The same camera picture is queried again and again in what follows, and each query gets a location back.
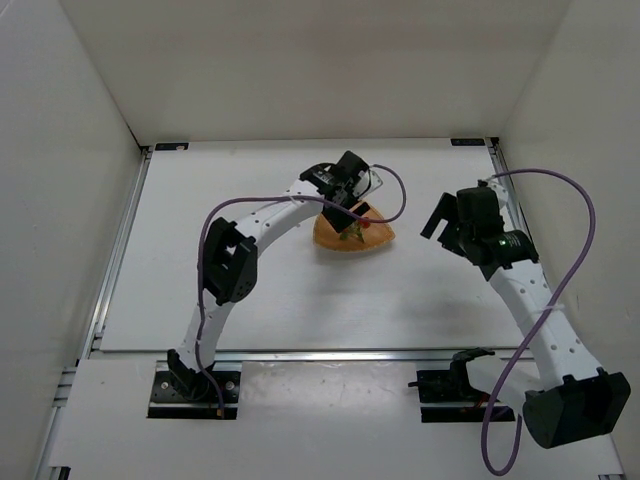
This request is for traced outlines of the fake cherry sprig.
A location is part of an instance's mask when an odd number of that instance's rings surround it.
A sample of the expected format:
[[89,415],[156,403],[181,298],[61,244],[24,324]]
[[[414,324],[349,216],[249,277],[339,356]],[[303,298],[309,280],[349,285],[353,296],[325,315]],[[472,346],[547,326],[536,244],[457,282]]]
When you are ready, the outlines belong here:
[[364,243],[364,232],[371,226],[371,223],[366,220],[357,220],[351,225],[346,227],[340,234],[339,239],[341,241],[357,240],[360,243]]

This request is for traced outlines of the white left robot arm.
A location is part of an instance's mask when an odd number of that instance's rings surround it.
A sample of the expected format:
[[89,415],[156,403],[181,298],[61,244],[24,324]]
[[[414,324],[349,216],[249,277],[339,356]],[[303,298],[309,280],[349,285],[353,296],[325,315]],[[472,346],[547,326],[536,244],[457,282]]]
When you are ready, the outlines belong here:
[[167,352],[176,387],[210,382],[218,340],[235,304],[258,280],[258,259],[301,222],[321,215],[341,232],[369,210],[364,198],[380,188],[379,175],[358,155],[345,152],[335,163],[302,172],[281,195],[228,200],[208,214],[197,253],[197,297],[181,345]]

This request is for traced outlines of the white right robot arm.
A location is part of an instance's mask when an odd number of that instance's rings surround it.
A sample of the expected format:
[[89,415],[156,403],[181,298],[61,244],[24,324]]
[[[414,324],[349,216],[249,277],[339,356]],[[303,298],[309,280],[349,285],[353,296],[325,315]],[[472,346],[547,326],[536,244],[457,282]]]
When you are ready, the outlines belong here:
[[552,293],[539,255],[521,230],[508,231],[508,201],[497,182],[441,196],[421,234],[478,267],[508,307],[537,367],[508,373],[499,401],[523,418],[546,449],[611,433],[631,394],[622,373],[607,372],[579,340]]

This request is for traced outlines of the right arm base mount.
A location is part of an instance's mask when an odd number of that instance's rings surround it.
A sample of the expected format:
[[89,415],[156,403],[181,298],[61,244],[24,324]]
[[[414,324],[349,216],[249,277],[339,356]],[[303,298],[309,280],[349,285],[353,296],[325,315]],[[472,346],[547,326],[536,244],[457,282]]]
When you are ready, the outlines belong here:
[[408,387],[418,391],[421,422],[481,423],[489,394],[470,385],[466,366],[494,355],[493,350],[473,348],[455,353],[447,370],[418,370]]

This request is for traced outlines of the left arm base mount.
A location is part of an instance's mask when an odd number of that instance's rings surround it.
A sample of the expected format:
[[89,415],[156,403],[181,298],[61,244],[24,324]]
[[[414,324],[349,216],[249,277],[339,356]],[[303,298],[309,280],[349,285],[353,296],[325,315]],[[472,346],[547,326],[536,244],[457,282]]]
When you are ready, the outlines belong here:
[[188,390],[179,387],[175,376],[166,365],[154,372],[147,407],[150,419],[187,420],[235,420],[238,415],[241,392],[241,371],[214,370],[210,375],[216,380],[222,393],[223,409],[219,408],[218,395],[211,382],[197,375],[196,386]]

